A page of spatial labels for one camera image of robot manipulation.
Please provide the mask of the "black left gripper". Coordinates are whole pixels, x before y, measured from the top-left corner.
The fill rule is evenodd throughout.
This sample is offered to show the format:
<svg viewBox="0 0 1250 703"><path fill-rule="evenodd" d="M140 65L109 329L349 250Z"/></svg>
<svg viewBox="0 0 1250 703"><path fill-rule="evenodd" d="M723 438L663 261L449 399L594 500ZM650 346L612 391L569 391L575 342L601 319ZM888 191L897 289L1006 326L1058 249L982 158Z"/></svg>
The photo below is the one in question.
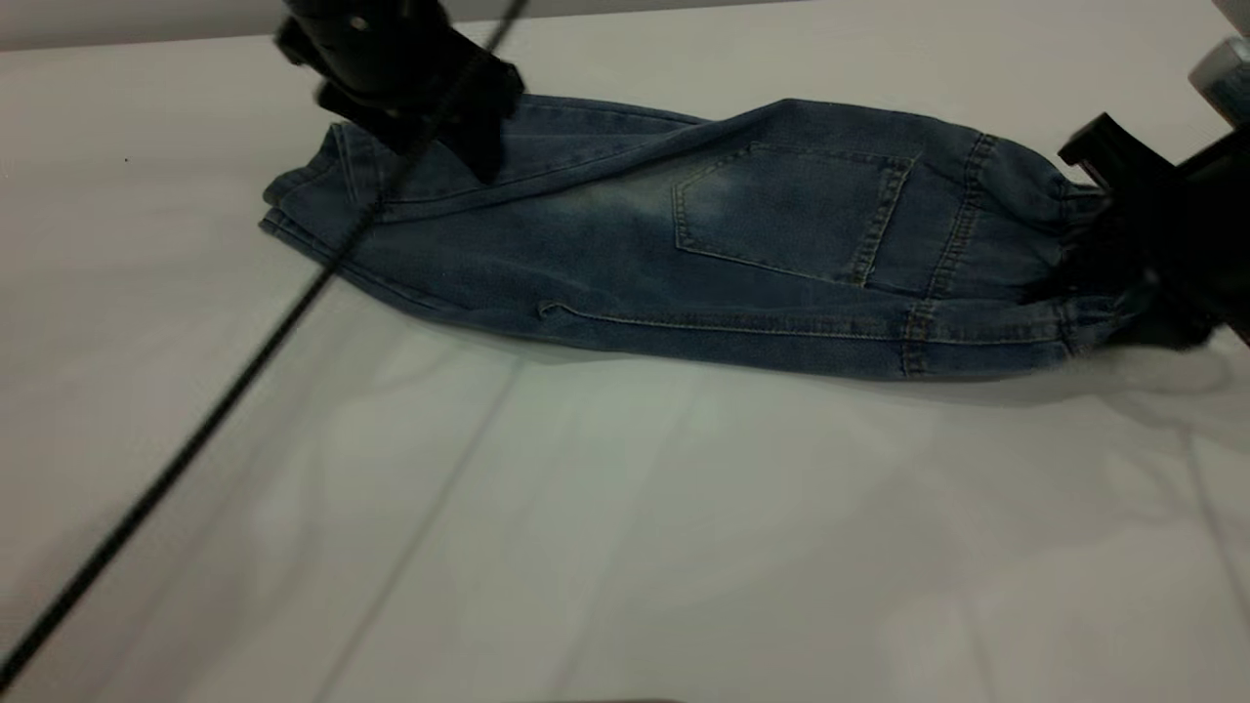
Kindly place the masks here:
<svg viewBox="0 0 1250 703"><path fill-rule="evenodd" d="M502 169L502 124L525 83L454 28L438 1L289 1L278 53L312 68L342 95L320 108L344 118L395 154L429 148L442 99L454 98L440 143L490 184Z"/></svg>

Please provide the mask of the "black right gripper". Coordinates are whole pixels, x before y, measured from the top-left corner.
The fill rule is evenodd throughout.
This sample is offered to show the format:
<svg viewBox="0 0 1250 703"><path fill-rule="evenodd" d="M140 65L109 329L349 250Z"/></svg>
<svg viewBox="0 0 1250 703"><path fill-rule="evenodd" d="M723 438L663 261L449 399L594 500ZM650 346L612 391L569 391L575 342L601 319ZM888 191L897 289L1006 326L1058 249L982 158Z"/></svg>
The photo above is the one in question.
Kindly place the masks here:
<svg viewBox="0 0 1250 703"><path fill-rule="evenodd" d="M1188 352L1222 326L1248 333L1248 133L1175 165L1100 114L1059 158L1128 211L1142 251L1142 283L1120 300L1114 346Z"/></svg>

